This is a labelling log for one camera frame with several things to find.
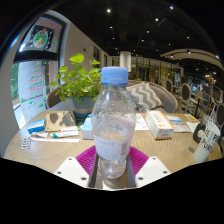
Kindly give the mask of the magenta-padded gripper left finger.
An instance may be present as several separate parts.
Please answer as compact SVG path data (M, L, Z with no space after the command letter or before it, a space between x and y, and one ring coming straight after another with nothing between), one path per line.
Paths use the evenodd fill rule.
M88 188L93 176L96 159L96 149L91 146L77 157L66 158L54 174L78 186Z

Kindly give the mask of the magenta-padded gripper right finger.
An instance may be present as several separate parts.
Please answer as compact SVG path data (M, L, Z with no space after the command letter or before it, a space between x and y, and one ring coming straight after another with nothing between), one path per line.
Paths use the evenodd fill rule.
M158 157L148 157L134 147L127 157L127 170L131 188L146 186L170 174Z

